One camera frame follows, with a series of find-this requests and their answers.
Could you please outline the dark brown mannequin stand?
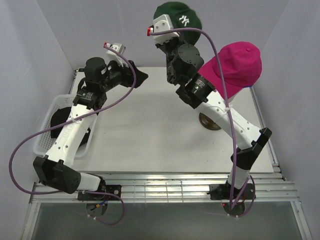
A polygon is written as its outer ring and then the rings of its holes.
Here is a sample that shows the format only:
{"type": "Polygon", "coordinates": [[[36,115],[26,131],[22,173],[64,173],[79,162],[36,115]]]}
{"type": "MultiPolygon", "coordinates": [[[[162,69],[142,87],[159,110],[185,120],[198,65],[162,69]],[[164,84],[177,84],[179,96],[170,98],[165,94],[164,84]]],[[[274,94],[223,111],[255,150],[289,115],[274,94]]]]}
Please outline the dark brown mannequin stand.
{"type": "Polygon", "coordinates": [[[221,127],[219,125],[217,125],[213,120],[211,120],[209,117],[207,117],[205,114],[201,112],[199,113],[198,119],[200,124],[208,130],[211,130],[211,131],[221,130],[221,127]]]}

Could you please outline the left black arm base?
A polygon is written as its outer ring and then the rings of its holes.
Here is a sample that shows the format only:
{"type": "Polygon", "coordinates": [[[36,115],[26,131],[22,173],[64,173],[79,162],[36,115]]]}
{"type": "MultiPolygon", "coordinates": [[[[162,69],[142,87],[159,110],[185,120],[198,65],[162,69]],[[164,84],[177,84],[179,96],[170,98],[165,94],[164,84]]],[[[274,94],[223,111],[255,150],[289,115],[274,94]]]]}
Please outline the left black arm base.
{"type": "Polygon", "coordinates": [[[96,194],[89,193],[87,190],[77,194],[78,201],[118,201],[121,198],[122,185],[109,184],[96,191],[96,194]]]}

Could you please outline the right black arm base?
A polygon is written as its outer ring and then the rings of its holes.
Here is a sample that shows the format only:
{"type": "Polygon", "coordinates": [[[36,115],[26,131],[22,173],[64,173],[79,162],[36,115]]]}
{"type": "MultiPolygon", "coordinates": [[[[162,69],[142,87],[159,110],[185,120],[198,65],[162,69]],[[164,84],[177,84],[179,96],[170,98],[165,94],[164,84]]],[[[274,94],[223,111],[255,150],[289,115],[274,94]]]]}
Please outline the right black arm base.
{"type": "MultiPolygon", "coordinates": [[[[231,186],[224,183],[224,184],[210,184],[209,185],[209,192],[207,193],[210,195],[211,200],[229,200],[230,199],[230,192],[231,192],[231,186]]],[[[254,186],[252,183],[248,183],[243,192],[241,192],[241,189],[234,189],[233,190],[233,198],[236,199],[241,193],[239,199],[243,200],[252,200],[255,199],[256,196],[254,194],[254,186]]]]}

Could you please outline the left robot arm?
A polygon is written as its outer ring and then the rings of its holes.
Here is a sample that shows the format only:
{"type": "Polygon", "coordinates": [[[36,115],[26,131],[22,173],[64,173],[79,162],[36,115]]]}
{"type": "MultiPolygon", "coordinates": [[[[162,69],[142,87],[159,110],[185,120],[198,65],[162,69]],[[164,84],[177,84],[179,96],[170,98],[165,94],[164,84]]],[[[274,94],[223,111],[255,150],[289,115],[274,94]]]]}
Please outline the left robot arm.
{"type": "Polygon", "coordinates": [[[67,120],[52,147],[43,157],[37,156],[33,167],[41,184],[72,194],[88,191],[95,199],[106,195],[102,178],[93,174],[80,173],[72,168],[81,142],[107,100],[107,92],[121,85],[138,88],[148,75],[131,66],[120,66],[112,60],[108,64],[101,57],[88,59],[84,67],[85,77],[78,84],[76,96],[67,120]]]}

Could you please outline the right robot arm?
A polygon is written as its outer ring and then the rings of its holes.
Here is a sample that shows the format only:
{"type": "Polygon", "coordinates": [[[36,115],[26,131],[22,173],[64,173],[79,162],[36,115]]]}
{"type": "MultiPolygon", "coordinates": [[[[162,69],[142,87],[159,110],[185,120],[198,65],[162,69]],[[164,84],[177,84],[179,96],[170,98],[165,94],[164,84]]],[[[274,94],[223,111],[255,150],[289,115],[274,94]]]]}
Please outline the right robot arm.
{"type": "Polygon", "coordinates": [[[232,138],[232,168],[227,181],[210,191],[213,200],[237,199],[248,192],[249,173],[272,135],[230,105],[241,90],[251,87],[262,73],[260,50],[247,41],[224,46],[204,61],[194,44],[177,32],[154,35],[166,56],[167,81],[177,86],[179,98],[217,124],[232,138]]]}

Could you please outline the pink baseball cap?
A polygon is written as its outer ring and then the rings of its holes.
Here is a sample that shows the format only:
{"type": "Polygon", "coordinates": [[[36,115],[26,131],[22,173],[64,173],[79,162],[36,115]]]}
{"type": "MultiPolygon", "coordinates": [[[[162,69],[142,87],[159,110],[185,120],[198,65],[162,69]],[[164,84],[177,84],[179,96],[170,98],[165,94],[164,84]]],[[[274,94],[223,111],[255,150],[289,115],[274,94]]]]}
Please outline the pink baseball cap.
{"type": "Polygon", "coordinates": [[[205,63],[198,73],[224,97],[227,88],[243,88],[256,83],[262,73],[261,52],[254,44],[238,41],[224,46],[218,56],[205,63]]]}

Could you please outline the dark green baseball cap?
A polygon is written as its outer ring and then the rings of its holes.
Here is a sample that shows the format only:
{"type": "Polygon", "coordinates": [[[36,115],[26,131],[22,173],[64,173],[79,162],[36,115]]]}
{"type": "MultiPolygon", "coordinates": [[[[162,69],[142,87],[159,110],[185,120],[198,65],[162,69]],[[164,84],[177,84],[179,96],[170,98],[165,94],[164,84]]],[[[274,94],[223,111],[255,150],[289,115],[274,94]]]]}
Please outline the dark green baseball cap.
{"type": "MultiPolygon", "coordinates": [[[[187,4],[179,1],[168,1],[159,5],[154,14],[153,20],[163,14],[170,16],[174,29],[195,28],[202,29],[202,23],[196,12],[187,4]]],[[[186,43],[195,45],[200,38],[200,33],[197,31],[177,32],[184,36],[186,43]]]]}

